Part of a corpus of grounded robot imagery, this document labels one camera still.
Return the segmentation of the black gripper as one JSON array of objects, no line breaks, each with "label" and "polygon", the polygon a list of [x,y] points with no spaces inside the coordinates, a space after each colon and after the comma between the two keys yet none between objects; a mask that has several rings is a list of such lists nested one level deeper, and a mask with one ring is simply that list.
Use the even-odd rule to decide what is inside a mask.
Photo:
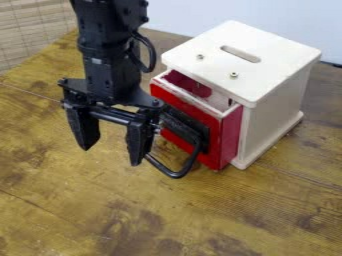
[{"label": "black gripper", "polygon": [[84,57],[84,78],[63,78],[63,107],[80,148],[87,151],[100,139],[99,120],[127,125],[127,150],[132,166],[150,153],[163,103],[140,88],[156,58],[144,64],[135,56]]}]

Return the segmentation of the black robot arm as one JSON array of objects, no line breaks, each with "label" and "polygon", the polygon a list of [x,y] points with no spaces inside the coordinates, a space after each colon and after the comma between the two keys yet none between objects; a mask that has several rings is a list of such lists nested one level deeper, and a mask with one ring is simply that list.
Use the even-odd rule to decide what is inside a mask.
[{"label": "black robot arm", "polygon": [[83,79],[64,78],[63,108],[82,149],[100,139],[102,120],[127,127],[134,166],[151,150],[163,102],[140,88],[156,64],[151,41],[139,33],[148,22],[147,0],[70,0],[78,18]]}]

